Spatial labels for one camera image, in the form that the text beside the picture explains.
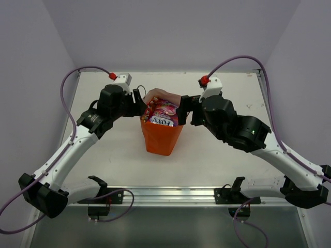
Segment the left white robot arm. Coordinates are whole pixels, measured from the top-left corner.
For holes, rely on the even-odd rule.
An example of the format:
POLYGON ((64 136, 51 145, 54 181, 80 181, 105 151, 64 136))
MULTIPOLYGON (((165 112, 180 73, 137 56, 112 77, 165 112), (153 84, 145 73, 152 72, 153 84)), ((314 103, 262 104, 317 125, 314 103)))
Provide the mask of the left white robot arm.
POLYGON ((32 175, 24 173, 18 180, 24 199, 49 218, 57 217, 67 205, 81 200, 101 203, 106 200, 107 183, 89 176, 81 183, 65 185, 64 181, 79 159, 109 131, 121 117, 141 116, 146 105, 138 89, 119 84, 106 85, 59 150, 32 175))

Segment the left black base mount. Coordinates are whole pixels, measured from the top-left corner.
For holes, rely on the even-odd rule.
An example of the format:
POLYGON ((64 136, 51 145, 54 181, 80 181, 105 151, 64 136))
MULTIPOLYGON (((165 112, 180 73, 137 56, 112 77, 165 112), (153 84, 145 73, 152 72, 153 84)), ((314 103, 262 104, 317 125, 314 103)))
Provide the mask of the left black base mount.
POLYGON ((110 207, 112 204, 120 205, 123 203, 123 190, 119 190, 117 188, 105 188, 98 193, 99 196, 104 196, 108 193, 112 193, 106 197, 100 199, 88 199, 88 208, 87 214, 91 219, 100 219, 101 217, 107 216, 110 213, 110 207))

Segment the red snack packet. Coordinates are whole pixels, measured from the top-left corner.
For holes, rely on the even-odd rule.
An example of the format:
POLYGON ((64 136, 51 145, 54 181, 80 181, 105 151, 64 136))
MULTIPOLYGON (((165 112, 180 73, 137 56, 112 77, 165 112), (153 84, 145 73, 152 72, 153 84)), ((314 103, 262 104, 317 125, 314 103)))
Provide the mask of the red snack packet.
POLYGON ((147 104, 146 110, 144 111, 143 115, 141 116, 141 120, 143 122, 147 122, 151 118, 158 103, 159 103, 158 97, 153 97, 150 100, 150 102, 147 104))

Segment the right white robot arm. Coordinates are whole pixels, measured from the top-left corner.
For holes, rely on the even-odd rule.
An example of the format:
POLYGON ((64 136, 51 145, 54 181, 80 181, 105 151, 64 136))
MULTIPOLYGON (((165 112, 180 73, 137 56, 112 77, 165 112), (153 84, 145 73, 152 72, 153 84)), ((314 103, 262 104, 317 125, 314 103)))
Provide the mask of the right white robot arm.
POLYGON ((329 190, 323 183, 330 179, 330 166, 304 162, 295 152, 284 151, 275 134, 264 122, 253 116, 236 113, 233 103, 214 95, 182 96, 176 110, 179 125, 192 113, 191 125, 206 127, 218 140, 234 149, 250 153, 282 172, 280 177, 249 179, 237 177, 230 188, 214 190, 218 204, 259 204, 262 197, 283 198, 304 209, 327 203, 329 190))

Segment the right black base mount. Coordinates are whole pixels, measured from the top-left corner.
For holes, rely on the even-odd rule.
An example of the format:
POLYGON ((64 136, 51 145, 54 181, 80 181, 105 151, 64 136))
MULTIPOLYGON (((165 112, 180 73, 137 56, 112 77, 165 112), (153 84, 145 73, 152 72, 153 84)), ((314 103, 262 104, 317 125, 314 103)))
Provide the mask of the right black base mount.
MULTIPOLYGON (((237 177, 233 182, 232 186, 229 184, 225 184, 221 188, 214 188, 214 198, 215 203, 219 205, 241 205, 249 200, 249 197, 245 196, 243 193, 240 192, 243 186, 243 181, 245 177, 237 177)), ((240 220, 247 220, 250 217, 251 204, 260 204, 261 199, 260 197, 255 197, 253 200, 245 205, 239 210, 237 214, 237 219, 240 220)))

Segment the aluminium table rail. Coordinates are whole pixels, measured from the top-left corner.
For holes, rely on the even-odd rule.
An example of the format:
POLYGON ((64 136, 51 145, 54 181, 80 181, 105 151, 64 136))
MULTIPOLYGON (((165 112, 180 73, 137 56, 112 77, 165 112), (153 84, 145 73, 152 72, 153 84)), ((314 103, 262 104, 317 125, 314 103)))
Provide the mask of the aluminium table rail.
MULTIPOLYGON (((219 205, 215 203, 214 188, 212 187, 129 187, 127 191, 120 187, 108 187, 123 190, 123 203, 137 207, 184 207, 184 206, 239 206, 219 205)), ((88 197, 75 192, 68 197, 68 204, 88 204, 88 197)))

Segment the purple Fox's candy bag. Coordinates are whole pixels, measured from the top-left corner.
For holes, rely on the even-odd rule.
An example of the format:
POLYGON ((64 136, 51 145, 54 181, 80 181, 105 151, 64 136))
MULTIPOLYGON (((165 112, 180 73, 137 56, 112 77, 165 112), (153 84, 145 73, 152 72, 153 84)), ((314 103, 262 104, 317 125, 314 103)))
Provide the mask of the purple Fox's candy bag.
POLYGON ((166 100, 159 100, 154 107, 153 113, 148 119, 149 122, 168 126, 178 126, 177 106, 166 100))

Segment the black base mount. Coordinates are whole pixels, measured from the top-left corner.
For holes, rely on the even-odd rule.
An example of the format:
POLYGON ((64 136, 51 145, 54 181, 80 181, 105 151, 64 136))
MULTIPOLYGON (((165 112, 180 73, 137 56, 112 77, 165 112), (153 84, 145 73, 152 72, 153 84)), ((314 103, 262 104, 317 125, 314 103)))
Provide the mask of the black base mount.
POLYGON ((117 188, 105 188, 98 193, 99 196, 104 196, 108 193, 112 193, 106 197, 100 199, 88 199, 88 208, 87 214, 91 219, 100 219, 101 217, 107 216, 110 213, 110 207, 112 204, 120 205, 123 203, 123 190, 119 190, 117 188))
MULTIPOLYGON (((215 203, 219 205, 241 205, 249 200, 249 197, 245 196, 243 193, 240 192, 243 186, 243 181, 245 177, 237 177, 233 182, 232 186, 229 184, 225 184, 221 188, 214 188, 214 198, 215 203)), ((247 220, 250 217, 251 204, 260 204, 261 199, 260 197, 255 197, 253 200, 245 205, 239 210, 237 214, 237 219, 240 220, 247 220)))

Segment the orange paper bag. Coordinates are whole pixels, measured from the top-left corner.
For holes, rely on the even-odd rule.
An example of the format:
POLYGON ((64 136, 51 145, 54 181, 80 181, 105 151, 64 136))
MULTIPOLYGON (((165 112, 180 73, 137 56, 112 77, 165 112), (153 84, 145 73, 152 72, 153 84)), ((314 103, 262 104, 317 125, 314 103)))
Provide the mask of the orange paper bag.
MULTIPOLYGON (((159 100, 166 100, 179 107, 180 95, 167 92, 160 88, 150 90, 143 98, 147 105, 153 97, 158 97, 159 100)), ((151 123, 143 122, 140 117, 141 129, 145 140, 146 151, 162 156, 169 156, 179 138, 183 126, 168 127, 151 123)))

